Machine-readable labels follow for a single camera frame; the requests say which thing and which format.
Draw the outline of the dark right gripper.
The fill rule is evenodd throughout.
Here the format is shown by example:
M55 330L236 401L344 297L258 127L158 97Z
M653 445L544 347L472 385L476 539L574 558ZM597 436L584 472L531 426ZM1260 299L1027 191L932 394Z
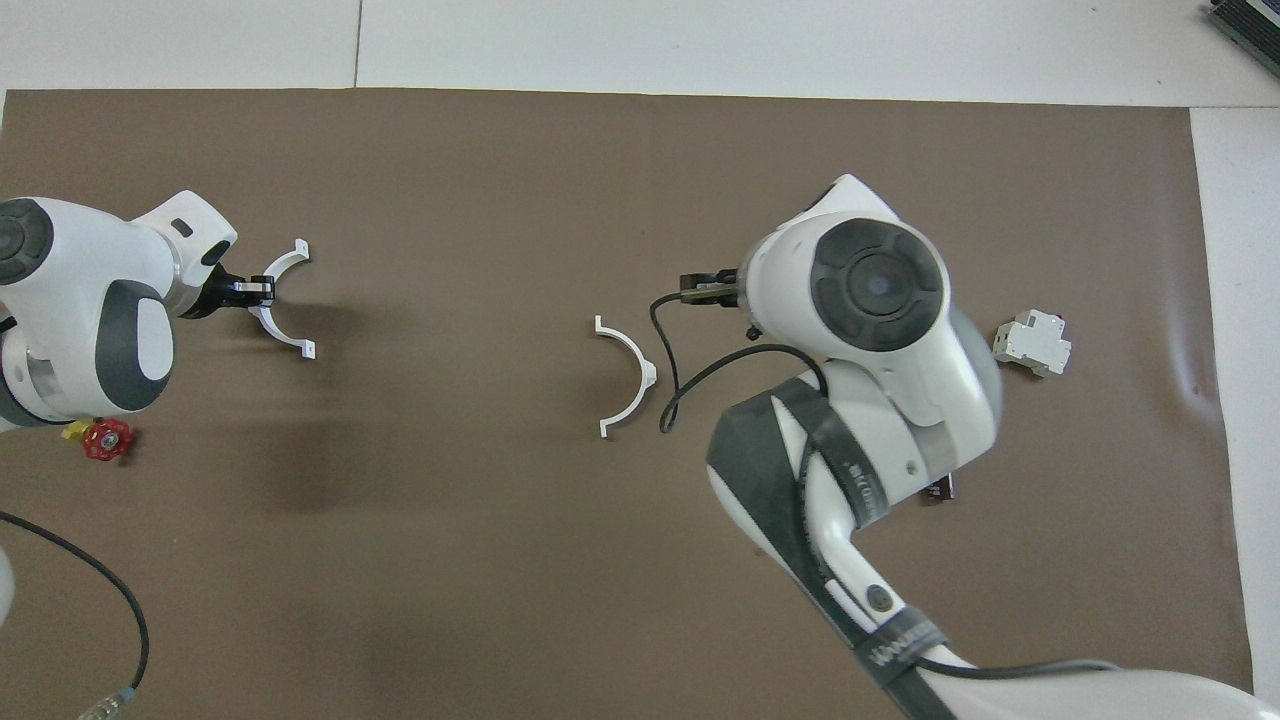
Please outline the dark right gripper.
M726 268L717 273L687 273L678 278L680 302L692 306L719 305L741 307L739 269Z

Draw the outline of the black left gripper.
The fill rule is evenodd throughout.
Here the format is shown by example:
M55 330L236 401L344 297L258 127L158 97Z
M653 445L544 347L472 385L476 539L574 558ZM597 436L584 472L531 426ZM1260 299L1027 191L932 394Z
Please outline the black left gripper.
M202 319L224 307L270 307L275 301L274 277L251 277L229 273L221 263L212 266L196 300L180 319Z

